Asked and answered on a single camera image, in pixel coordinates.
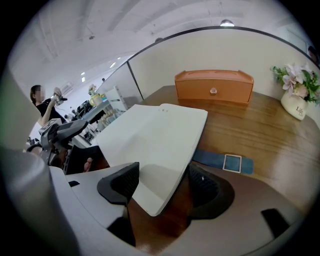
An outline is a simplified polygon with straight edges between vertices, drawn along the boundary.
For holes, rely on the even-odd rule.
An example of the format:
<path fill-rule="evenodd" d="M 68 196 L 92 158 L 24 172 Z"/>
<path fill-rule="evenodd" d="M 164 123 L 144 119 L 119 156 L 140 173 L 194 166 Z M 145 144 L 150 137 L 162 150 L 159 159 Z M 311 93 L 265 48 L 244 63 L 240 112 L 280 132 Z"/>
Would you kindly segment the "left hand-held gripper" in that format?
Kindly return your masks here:
<path fill-rule="evenodd" d="M 48 121 L 39 131 L 40 144 L 42 152 L 40 157 L 48 166 L 61 167 L 62 148 L 61 145 L 67 144 L 73 137 L 79 135 L 89 122 L 84 119 L 78 119 L 62 124 L 59 118 Z"/>

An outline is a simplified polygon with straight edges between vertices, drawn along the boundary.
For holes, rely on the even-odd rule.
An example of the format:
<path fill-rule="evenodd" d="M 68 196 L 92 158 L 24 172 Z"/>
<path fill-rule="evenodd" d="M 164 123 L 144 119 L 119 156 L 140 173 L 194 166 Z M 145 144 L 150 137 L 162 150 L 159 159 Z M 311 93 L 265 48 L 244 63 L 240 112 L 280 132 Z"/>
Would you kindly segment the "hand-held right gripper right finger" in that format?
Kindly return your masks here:
<path fill-rule="evenodd" d="M 188 167 L 187 237 L 203 248 L 260 248 L 303 219 L 290 201 L 249 176 Z"/>

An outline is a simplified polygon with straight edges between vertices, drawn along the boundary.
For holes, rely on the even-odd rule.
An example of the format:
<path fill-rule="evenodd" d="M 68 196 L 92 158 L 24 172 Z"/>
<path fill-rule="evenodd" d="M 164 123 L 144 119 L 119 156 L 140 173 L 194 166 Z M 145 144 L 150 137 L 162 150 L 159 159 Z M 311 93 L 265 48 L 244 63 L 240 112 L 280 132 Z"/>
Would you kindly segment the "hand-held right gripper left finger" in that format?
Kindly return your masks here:
<path fill-rule="evenodd" d="M 138 162 L 70 175 L 51 167 L 50 174 L 81 248 L 136 246 L 128 204 L 139 184 Z"/>

